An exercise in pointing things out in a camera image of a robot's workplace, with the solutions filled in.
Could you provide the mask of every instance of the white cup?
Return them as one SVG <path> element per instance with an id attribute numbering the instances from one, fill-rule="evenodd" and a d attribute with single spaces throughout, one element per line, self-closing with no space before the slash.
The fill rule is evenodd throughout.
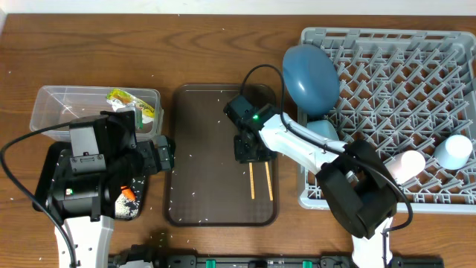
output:
<path id="1" fill-rule="evenodd" d="M 453 135 L 437 146 L 433 157 L 440 166 L 449 170 L 457 170 L 467 163 L 473 151 L 473 144 L 464 135 Z"/>
<path id="2" fill-rule="evenodd" d="M 425 169 L 425 157 L 414 150 L 408 150 L 393 157 L 385 164 L 397 184 L 403 184 Z"/>

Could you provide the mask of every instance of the clear plastic container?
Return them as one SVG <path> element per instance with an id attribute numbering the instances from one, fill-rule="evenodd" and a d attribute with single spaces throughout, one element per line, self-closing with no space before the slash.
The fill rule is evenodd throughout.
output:
<path id="1" fill-rule="evenodd" d="M 40 130 L 84 116 L 99 115 L 100 111 L 113 112 L 112 106 L 106 102 L 107 94 L 113 89 L 124 90 L 155 108 L 154 121 L 136 130 L 138 141 L 146 141 L 160 135 L 164 111 L 161 107 L 161 96 L 156 90 L 98 86 L 43 86 L 36 96 L 30 130 Z M 43 134 L 55 141 L 71 141 L 67 127 Z"/>

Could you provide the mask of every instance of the blue bowl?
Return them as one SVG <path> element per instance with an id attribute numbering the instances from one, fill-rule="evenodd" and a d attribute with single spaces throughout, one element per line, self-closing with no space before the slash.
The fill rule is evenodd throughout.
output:
<path id="1" fill-rule="evenodd" d="M 339 98 L 339 79 L 326 53 L 314 45 L 288 49 L 284 82 L 292 100 L 311 116 L 327 114 Z"/>

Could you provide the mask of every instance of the brown tray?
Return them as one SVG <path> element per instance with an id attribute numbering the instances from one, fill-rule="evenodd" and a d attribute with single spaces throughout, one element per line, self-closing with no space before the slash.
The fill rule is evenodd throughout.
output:
<path id="1" fill-rule="evenodd" d="M 165 217 L 174 226 L 266 226 L 277 217 L 277 161 L 253 164 L 254 200 L 248 164 L 234 158 L 236 127 L 223 113 L 239 85 L 185 85 L 174 94 L 171 136 L 175 167 L 167 174 Z M 245 95 L 256 106 L 275 103 L 273 91 L 250 85 Z"/>

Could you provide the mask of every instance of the plastic container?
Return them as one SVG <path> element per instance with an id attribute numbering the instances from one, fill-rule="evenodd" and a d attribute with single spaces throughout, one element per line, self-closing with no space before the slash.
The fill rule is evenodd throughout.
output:
<path id="1" fill-rule="evenodd" d="M 451 135 L 475 144 L 472 33 L 306 28 L 300 43 L 323 50 L 338 73 L 339 101 L 324 119 L 342 141 L 364 139 L 386 162 L 406 150 L 425 157 L 424 171 L 402 185 L 415 212 L 476 214 L 475 152 L 456 171 L 433 155 Z M 299 109 L 297 121 L 306 126 L 309 116 Z M 313 175 L 298 172 L 301 206 L 329 209 Z M 403 203 L 397 209 L 407 211 Z"/>
<path id="2" fill-rule="evenodd" d="M 99 115 L 100 111 L 113 112 L 112 106 L 106 102 L 106 96 L 112 89 L 124 90 L 155 107 L 154 121 L 144 124 L 141 130 L 136 130 L 138 141 L 160 135 L 164 111 L 161 96 L 156 90 L 97 86 L 43 86 L 36 96 L 30 130 L 40 130 L 84 116 Z M 43 134 L 55 141 L 71 141 L 67 127 Z"/>

